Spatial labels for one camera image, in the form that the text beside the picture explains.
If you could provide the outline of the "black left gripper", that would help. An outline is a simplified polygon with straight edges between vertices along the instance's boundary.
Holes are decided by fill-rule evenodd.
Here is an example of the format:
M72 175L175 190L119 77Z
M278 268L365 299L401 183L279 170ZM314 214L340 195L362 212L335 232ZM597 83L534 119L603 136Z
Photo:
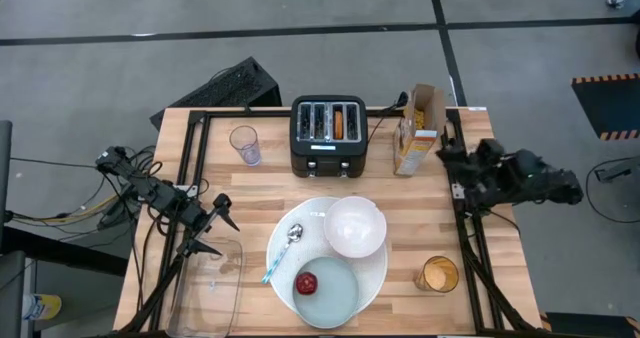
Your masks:
M207 253L221 256L221 252L200 240L204 233L211 230L212 222L216 218L222 219L235 231L240 231L230 217L231 200L227 195L218 195L213 206L214 208L207 212L197 200L193 199L188 201L185 208L178 210L177 221L185 227L183 242L176 248L178 255L188 257L192 254Z

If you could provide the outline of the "spoon with pale blue handle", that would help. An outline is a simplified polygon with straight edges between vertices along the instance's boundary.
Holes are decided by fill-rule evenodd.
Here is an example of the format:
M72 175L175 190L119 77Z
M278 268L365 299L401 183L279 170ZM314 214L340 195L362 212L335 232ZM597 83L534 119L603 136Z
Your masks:
M302 234L303 234L303 227L300 224L295 224L289 229L289 231L287 232L287 242L282 248L282 250L278 253L278 255L276 256L272 264L268 267L265 275L261 280L262 284L267 284L270 281L271 277L273 276L278 265L284 258L284 255L286 254L291 244L298 242L301 239Z

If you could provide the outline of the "red apple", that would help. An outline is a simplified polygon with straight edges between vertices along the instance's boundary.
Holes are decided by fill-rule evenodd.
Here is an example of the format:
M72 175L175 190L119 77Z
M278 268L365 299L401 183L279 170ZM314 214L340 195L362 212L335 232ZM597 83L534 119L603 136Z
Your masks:
M295 289L300 295L312 295L318 289L318 279L311 272L302 272L296 276Z

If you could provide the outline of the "open cereal box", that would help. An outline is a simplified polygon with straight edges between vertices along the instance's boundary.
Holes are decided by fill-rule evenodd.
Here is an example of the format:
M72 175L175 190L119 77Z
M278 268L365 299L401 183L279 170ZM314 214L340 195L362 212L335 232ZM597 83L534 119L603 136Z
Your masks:
M446 125L444 92L427 84L416 84L393 137L394 174L412 176L440 138Z

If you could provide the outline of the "clear plastic container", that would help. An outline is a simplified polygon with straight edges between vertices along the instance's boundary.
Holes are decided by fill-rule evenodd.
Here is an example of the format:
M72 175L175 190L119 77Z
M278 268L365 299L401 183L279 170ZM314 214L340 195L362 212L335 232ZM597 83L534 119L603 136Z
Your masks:
M231 239L207 239L219 251L184 262L166 333L170 338L225 338L239 300L243 250Z

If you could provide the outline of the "clear plastic cup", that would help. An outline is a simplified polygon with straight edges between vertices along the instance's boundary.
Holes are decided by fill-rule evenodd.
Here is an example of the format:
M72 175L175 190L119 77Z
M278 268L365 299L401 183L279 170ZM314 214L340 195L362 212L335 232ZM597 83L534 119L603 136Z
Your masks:
M229 142L248 166L260 164L258 135L253 127L242 125L234 128L229 136Z

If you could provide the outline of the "large white plate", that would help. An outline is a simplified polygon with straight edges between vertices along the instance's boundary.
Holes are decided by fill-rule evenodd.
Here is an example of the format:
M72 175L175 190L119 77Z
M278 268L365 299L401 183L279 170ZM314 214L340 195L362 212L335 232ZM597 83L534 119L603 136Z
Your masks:
M338 198L309 199L287 213L275 226L266 248L267 269L287 242L287 232L295 225L303 227L298 242L292 243L268 282L285 305L297 311L293 302L293 281L300 268L312 259L334 257L348 263L359 283L359 300L355 315L374 301L381 290L388 268L386 243L365 258L348 258L336 252L324 236L325 214Z

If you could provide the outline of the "white bowl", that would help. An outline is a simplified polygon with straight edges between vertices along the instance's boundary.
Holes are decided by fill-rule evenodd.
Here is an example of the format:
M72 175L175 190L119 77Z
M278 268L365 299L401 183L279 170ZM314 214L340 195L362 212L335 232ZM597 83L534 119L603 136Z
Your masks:
M385 242L387 221L373 201L348 196L330 206L323 228L325 238L336 252L348 258L365 258Z

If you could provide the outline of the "black four-slot toaster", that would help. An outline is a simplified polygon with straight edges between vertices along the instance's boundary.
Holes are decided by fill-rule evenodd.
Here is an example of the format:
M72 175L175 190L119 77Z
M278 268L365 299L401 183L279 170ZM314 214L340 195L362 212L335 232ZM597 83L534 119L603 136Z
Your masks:
M344 118L344 138L335 140L334 111ZM350 95L304 95L291 106L291 167L298 177L357 178L366 165L368 122L362 99Z

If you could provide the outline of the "small pale blue plate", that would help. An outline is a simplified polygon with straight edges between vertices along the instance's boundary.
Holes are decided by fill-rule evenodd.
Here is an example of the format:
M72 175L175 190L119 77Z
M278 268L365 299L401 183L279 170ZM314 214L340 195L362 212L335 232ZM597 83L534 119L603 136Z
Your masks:
M311 272L318 279L312 295L300 295L295 289L296 276ZM359 300L359 283L351 266L334 257L319 257L305 263L293 281L293 302L297 314L310 326L333 329L344 325L355 314Z

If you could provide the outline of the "black mesh computer case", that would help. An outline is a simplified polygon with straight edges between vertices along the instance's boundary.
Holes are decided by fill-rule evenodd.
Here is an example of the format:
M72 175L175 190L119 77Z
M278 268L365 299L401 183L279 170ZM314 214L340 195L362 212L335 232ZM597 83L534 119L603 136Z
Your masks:
M167 108L281 107L278 83L253 58L222 69Z

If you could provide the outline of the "black floor beam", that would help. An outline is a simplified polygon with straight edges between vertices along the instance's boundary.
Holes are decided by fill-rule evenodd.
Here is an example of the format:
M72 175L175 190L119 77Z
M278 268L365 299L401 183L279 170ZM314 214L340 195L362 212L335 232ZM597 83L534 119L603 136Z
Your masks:
M31 259L114 276L126 275L127 259L11 227L1 231L0 254L20 251Z

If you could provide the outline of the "grey power adapter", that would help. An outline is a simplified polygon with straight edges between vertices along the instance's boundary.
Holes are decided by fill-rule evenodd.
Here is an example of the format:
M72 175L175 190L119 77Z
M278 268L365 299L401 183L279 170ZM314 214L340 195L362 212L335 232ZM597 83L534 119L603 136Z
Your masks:
M597 169L595 171L595 175L600 182L611 182L618 177L631 174L634 168L635 163L631 160L627 160L624 162L619 162L614 166L606 169Z

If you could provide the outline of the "white and yellow bottle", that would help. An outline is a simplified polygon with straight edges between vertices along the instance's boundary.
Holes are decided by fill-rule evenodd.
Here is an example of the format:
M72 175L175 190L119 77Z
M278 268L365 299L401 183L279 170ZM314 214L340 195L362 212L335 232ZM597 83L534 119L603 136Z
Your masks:
M21 318L25 321L51 320L61 308L62 299L58 295L24 294Z

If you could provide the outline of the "grey panel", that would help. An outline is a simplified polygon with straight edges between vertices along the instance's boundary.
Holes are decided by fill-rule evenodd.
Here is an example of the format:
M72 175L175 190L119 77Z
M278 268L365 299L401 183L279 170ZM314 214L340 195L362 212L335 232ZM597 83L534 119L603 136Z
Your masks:
M0 120L0 250L4 236L13 124Z

